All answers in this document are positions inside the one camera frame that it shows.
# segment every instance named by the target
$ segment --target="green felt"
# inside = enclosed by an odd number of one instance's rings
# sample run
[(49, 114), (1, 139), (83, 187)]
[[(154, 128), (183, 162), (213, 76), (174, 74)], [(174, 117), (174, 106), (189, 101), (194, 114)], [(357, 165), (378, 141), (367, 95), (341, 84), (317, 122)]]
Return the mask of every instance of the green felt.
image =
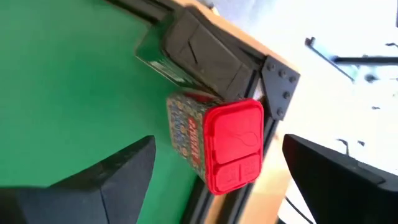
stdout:
[(178, 223), (195, 173), (170, 145), (176, 87), (134, 56), (148, 28), (102, 0), (0, 1), (0, 186), (48, 186), (153, 134), (139, 223)]

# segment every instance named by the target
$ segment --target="red plastic lid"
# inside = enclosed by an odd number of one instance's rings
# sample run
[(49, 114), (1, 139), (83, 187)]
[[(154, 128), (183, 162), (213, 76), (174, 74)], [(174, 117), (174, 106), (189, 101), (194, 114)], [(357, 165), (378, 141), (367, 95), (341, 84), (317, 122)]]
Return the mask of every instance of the red plastic lid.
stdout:
[(212, 108), (203, 121), (206, 183), (225, 194), (254, 181), (261, 171), (264, 110), (248, 99)]

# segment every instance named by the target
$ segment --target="bolt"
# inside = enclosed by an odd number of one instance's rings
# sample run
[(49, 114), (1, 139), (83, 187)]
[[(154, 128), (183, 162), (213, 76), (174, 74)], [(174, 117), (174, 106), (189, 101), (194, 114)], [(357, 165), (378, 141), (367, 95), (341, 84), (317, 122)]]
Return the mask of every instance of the bolt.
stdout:
[(289, 82), (294, 83), (296, 82), (297, 78), (296, 77), (290, 77)]
[(281, 78), (286, 78), (286, 71), (285, 70), (281, 70), (281, 71), (279, 71), (279, 76), (281, 77)]
[(290, 95), (290, 93), (289, 92), (284, 92), (284, 98), (285, 99), (289, 99), (291, 97), (291, 95)]
[(267, 65), (267, 68), (268, 68), (268, 70), (270, 70), (270, 71), (275, 71), (275, 65), (274, 65), (273, 63), (269, 63), (269, 64)]
[(276, 111), (276, 113), (278, 114), (278, 116), (283, 116), (285, 114), (285, 112), (283, 111), (282, 108), (278, 108), (278, 110)]

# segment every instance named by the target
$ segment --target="metal bracket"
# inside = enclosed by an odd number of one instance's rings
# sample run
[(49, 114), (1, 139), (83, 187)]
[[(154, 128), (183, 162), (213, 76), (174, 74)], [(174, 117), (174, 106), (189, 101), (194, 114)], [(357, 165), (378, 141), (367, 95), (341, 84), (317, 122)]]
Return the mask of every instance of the metal bracket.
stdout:
[(276, 120), (283, 120), (300, 74), (275, 58), (267, 56), (261, 76), (269, 114)]

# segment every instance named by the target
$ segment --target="colorful container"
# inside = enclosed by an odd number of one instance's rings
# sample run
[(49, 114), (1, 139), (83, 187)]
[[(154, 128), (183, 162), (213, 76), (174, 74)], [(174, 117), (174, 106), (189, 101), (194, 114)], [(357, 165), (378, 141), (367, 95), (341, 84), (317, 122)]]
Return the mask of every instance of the colorful container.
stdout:
[(167, 109), (173, 147), (211, 193), (226, 194), (258, 177), (264, 143), (260, 102), (219, 105), (208, 96), (177, 93), (167, 99)]

